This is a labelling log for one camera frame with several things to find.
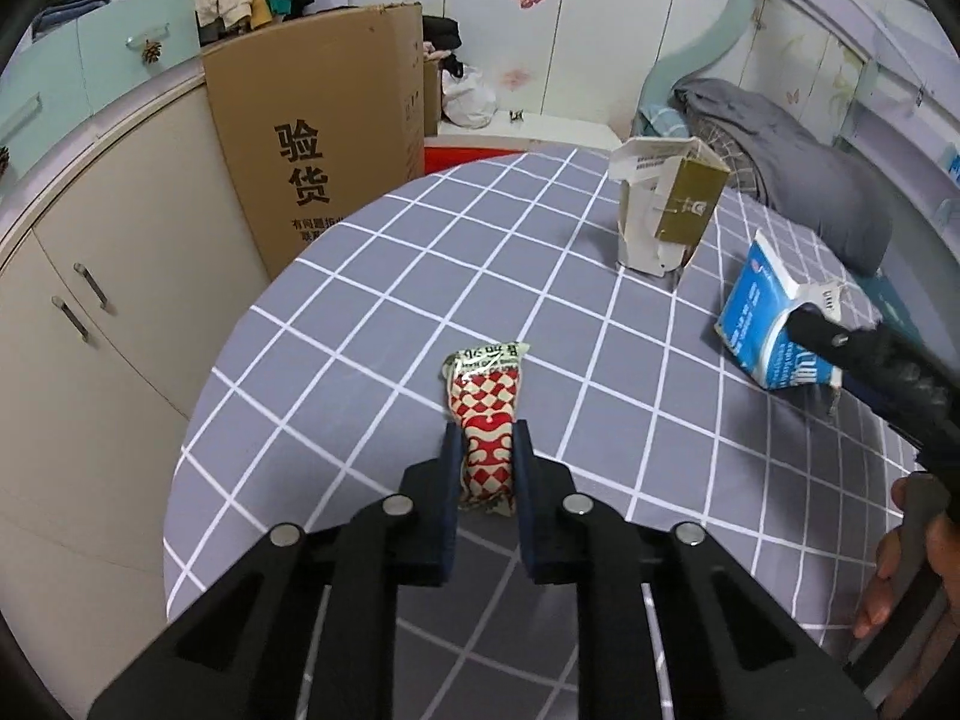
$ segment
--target gray tablecloth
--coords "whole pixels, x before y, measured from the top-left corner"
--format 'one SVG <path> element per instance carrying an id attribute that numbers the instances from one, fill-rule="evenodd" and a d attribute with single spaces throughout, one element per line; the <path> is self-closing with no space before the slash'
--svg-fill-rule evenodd
<path id="1" fill-rule="evenodd" d="M 557 149 L 415 181 L 326 232 L 238 322 L 184 439 L 165 525 L 176 617 L 277 522 L 319 529 L 434 456 L 440 364 L 531 344 L 518 412 L 536 451 L 628 519 L 683 519 L 822 645 L 847 626 L 913 453 L 845 396 L 771 395 L 712 329 L 754 229 L 798 278 L 846 277 L 814 235 L 726 194 L 680 285 L 616 264 L 606 160 Z M 856 287 L 845 320 L 868 322 Z M 402 589 L 395 716 L 575 717 L 572 587 L 536 589 L 515 522 L 461 519 L 454 577 Z M 669 700 L 665 702 L 669 714 Z"/>

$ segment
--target gray blanket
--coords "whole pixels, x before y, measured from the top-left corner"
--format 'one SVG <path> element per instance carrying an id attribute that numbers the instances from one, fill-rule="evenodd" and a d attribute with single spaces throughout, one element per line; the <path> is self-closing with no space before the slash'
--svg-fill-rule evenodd
<path id="1" fill-rule="evenodd" d="M 675 88 L 689 112 L 723 127 L 757 165 L 761 202 L 809 227 L 847 268 L 872 276 L 893 232 L 890 188 L 851 154 L 818 143 L 763 95 L 722 79 L 688 79 Z"/>

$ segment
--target candy wrapper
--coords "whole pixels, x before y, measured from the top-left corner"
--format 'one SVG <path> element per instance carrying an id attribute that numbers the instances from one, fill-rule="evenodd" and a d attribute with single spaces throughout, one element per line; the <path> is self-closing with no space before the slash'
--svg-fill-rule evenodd
<path id="1" fill-rule="evenodd" d="M 841 370 L 790 341 L 784 324 L 790 312 L 803 305 L 840 322 L 842 288 L 838 281 L 795 281 L 757 230 L 747 262 L 720 312 L 716 331 L 740 367 L 763 389 L 801 384 L 828 384 L 837 389 Z"/>
<path id="2" fill-rule="evenodd" d="M 450 413 L 467 435 L 461 475 L 464 507 L 514 511 L 510 466 L 520 358 L 526 343 L 496 343 L 451 354 L 443 362 Z"/>

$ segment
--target blue and white packet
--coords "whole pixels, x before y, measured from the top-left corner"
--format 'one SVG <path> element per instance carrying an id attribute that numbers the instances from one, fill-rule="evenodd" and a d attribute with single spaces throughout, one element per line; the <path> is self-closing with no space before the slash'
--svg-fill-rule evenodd
<path id="1" fill-rule="evenodd" d="M 740 367 L 763 389 L 827 384 L 837 389 L 843 372 L 787 338 L 790 312 L 810 305 L 840 322 L 839 281 L 800 284 L 757 230 L 736 285 L 715 325 Z"/>

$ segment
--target small cardboard box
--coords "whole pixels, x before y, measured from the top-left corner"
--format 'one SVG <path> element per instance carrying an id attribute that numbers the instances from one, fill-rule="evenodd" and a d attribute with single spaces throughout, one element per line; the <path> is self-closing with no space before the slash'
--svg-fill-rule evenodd
<path id="1" fill-rule="evenodd" d="M 440 60 L 424 61 L 424 135 L 432 137 L 437 134 L 437 125 L 440 124 Z"/>
<path id="2" fill-rule="evenodd" d="M 343 8 L 203 54 L 233 186 L 270 278 L 342 218 L 424 174 L 419 4 Z"/>
<path id="3" fill-rule="evenodd" d="M 630 138 L 608 172 L 622 182 L 618 259 L 656 276 L 693 256 L 730 176 L 699 138 Z"/>

